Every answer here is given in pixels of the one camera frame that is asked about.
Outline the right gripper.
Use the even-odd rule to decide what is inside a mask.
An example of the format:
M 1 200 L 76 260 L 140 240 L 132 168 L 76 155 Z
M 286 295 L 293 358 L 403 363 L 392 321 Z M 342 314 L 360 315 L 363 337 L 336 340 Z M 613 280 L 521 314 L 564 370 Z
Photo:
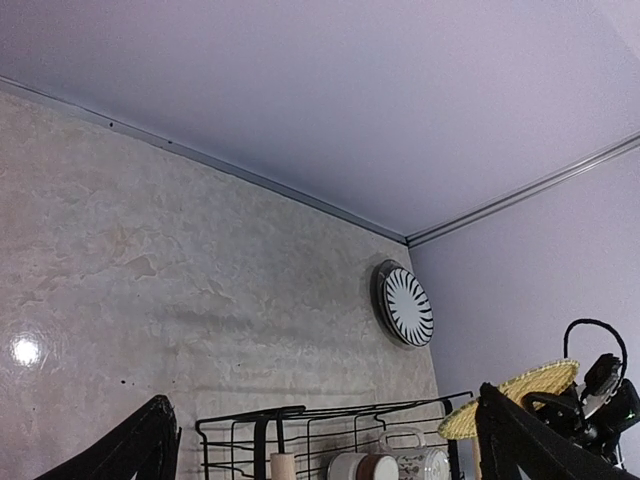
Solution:
M 589 448 L 597 437 L 597 430 L 587 420 L 574 386 L 561 394 L 530 392 L 522 398 L 523 408 L 555 433 Z

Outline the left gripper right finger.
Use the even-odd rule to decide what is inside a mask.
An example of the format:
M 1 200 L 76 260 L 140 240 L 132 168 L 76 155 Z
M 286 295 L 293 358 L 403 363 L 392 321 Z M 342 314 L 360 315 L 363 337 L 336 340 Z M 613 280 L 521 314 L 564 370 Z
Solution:
M 634 477 L 562 438 L 489 383 L 480 387 L 477 434 L 483 479 Z

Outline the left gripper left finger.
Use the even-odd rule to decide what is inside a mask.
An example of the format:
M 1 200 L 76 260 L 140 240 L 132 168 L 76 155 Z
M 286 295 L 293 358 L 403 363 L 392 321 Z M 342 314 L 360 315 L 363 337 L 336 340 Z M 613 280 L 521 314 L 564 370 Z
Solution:
M 155 395 L 95 444 L 42 479 L 174 479 L 181 429 L 165 395 Z

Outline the yellow woven bamboo tray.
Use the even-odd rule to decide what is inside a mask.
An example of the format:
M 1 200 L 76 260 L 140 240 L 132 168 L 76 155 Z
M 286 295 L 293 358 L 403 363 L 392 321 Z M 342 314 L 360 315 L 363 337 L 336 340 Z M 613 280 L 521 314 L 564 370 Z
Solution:
M 530 369 L 497 386 L 500 393 L 520 407 L 529 393 L 559 395 L 572 385 L 580 363 L 573 359 L 548 362 Z M 476 398 L 447 414 L 437 428 L 438 434 L 447 440 L 464 440 L 477 436 L 475 415 L 479 399 Z

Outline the white floral patterned mug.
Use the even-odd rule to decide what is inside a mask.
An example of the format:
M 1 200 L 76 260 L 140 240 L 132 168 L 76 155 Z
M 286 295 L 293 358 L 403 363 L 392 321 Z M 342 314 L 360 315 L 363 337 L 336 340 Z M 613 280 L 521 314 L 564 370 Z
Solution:
M 448 480 L 451 478 L 449 457 L 440 447 L 427 445 L 423 432 L 414 427 L 398 427 L 383 431 L 379 447 L 396 459 L 400 479 Z

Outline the black white striped plate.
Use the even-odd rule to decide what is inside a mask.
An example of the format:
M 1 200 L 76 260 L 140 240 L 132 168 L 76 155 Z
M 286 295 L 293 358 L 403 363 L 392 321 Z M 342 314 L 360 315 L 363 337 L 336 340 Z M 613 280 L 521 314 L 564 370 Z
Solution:
M 433 310 L 415 275 L 394 265 L 382 283 L 382 300 L 391 330 L 406 345 L 427 346 L 434 333 Z

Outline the grey deer pattern plate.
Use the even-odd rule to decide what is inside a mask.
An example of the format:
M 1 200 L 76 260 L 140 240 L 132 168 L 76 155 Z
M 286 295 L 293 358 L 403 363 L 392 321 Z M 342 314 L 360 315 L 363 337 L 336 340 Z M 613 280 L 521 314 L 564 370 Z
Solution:
M 390 269 L 394 265 L 403 267 L 399 262 L 397 262 L 397 261 L 395 261 L 393 259 L 386 259 L 386 260 L 382 261 L 380 264 L 378 264 L 373 269 L 372 274 L 371 274 L 371 278 L 370 278 L 370 285 L 369 285 L 372 308 L 373 308 L 374 314 L 376 316 L 376 319 L 378 320 L 378 322 L 382 326 L 382 328 L 385 331 L 386 335 L 389 337 L 389 339 L 395 345 L 397 345 L 397 346 L 399 346 L 401 348 L 404 348 L 404 349 L 408 349 L 408 350 L 410 350 L 410 349 L 418 349 L 418 348 L 411 347 L 411 346 L 408 346 L 408 345 L 404 344 L 396 336 L 396 334 L 391 330 L 391 327 L 390 327 L 390 325 L 388 323 L 387 315 L 385 313 L 385 308 L 384 308 L 383 300 L 382 300 L 382 283 L 384 281 L 385 275 L 390 271 Z

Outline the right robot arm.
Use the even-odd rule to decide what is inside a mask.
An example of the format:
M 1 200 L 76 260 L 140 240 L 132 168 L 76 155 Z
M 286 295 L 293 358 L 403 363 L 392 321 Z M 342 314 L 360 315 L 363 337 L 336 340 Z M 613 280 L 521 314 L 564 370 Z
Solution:
M 639 423 L 639 395 L 628 379 L 605 385 L 599 395 L 587 384 L 572 384 L 560 394 L 531 392 L 523 408 L 555 433 L 621 468 L 620 438 Z

